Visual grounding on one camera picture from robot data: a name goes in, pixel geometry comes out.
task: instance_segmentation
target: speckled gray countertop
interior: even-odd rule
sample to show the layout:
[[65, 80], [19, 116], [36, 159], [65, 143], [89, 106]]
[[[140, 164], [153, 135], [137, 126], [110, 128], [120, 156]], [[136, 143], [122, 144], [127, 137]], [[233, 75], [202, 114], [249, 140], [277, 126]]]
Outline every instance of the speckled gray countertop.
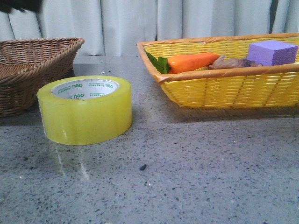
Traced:
[[179, 108], [137, 56], [76, 58], [74, 74], [130, 81], [133, 124], [66, 146], [37, 103], [0, 118], [1, 224], [299, 223], [298, 109]]

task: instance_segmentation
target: curtain fold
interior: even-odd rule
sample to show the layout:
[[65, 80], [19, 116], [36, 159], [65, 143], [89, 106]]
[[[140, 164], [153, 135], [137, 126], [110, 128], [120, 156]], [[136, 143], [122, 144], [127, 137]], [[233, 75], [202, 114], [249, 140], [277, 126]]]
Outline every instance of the curtain fold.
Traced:
[[0, 41], [82, 37], [82, 55], [138, 55], [138, 41], [298, 28], [298, 0], [43, 0], [39, 13], [0, 12]]

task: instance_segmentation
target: purple sponge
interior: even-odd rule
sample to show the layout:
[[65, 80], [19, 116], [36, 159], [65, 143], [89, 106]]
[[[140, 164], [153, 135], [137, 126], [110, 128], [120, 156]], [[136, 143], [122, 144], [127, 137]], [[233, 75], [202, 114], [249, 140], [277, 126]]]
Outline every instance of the purple sponge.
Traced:
[[262, 41], [249, 46], [247, 59], [263, 66], [294, 63], [298, 45], [281, 41]]

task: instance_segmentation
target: yellow packing tape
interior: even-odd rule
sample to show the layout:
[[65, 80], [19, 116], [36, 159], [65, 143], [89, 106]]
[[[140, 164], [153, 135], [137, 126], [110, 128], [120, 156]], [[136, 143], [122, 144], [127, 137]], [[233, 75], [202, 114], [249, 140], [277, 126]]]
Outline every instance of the yellow packing tape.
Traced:
[[132, 124], [129, 81], [111, 76], [71, 77], [37, 92], [46, 136], [66, 145], [112, 139]]

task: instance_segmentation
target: dark speck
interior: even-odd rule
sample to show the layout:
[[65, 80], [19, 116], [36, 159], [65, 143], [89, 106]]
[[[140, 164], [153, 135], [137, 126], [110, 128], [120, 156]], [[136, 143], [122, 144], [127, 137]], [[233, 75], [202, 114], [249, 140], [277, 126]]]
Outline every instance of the dark speck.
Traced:
[[144, 171], [145, 168], [146, 168], [146, 164], [144, 164], [143, 166], [141, 166], [139, 169], [140, 169], [141, 171]]

